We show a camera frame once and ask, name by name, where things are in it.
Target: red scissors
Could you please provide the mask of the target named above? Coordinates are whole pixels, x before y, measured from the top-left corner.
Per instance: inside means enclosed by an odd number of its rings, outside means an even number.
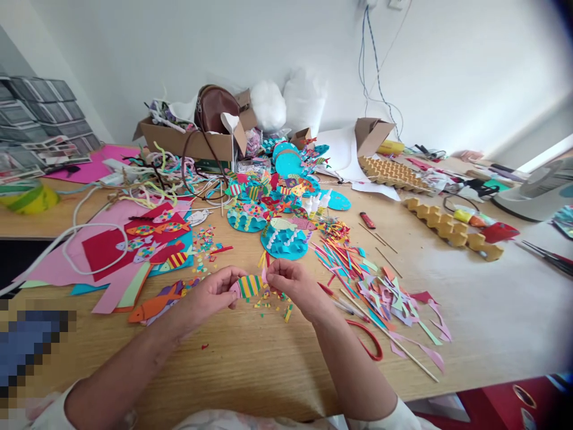
[[[364,345],[360,339],[358,339],[358,340],[360,340],[360,343],[362,344],[362,346],[364,347],[364,349],[366,349],[366,352],[368,353],[368,355],[370,356],[370,358],[372,358],[374,361],[382,361],[382,357],[383,357],[382,347],[380,346],[380,343],[378,342],[378,339],[376,339],[376,336],[374,336],[373,333],[372,333],[370,330],[368,330],[364,325],[362,325],[362,324],[359,323],[359,322],[352,321],[352,320],[346,320],[346,322],[347,322],[348,324],[350,324],[350,325],[355,325],[356,327],[361,328],[362,330],[364,330],[364,331],[368,334],[368,336],[370,336],[370,339],[372,339],[372,341],[374,342],[374,345],[376,346],[376,355],[373,355],[372,352],[370,352],[370,351],[368,350],[368,348],[366,347],[366,345]]]

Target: appliance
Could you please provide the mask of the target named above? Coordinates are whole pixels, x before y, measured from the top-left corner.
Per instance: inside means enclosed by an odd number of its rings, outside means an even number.
[[[491,201],[527,221],[551,219],[563,206],[573,204],[573,157],[538,168],[523,185],[502,191]]]

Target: wall outlet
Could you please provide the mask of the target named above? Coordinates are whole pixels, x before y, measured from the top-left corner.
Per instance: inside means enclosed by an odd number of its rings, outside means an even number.
[[[390,9],[402,10],[408,6],[408,1],[409,0],[390,0],[388,2],[388,7]]]

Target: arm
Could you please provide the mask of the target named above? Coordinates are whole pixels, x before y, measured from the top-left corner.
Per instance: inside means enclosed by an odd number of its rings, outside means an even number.
[[[332,300],[304,267],[288,260],[275,260],[269,267],[267,280],[289,296],[312,323],[345,417],[376,421],[390,415],[398,396]]]
[[[221,269],[193,287],[153,325],[143,330],[68,395],[65,412],[78,430],[111,428],[131,410],[167,358],[212,314],[236,306],[229,291],[247,273],[233,266]]]

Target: yellow egg carton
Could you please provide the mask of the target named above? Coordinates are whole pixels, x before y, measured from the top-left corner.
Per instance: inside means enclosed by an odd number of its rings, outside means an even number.
[[[435,229],[438,236],[449,241],[453,247],[467,246],[487,262],[499,260],[503,254],[503,248],[486,243],[484,235],[468,234],[468,225],[455,222],[453,216],[441,212],[440,206],[423,205],[416,198],[406,199],[404,203],[410,212],[415,212],[418,218],[425,220],[428,228]]]
[[[358,163],[372,182],[401,188],[415,193],[432,193],[432,189],[416,176],[414,170],[389,159],[360,157]]]

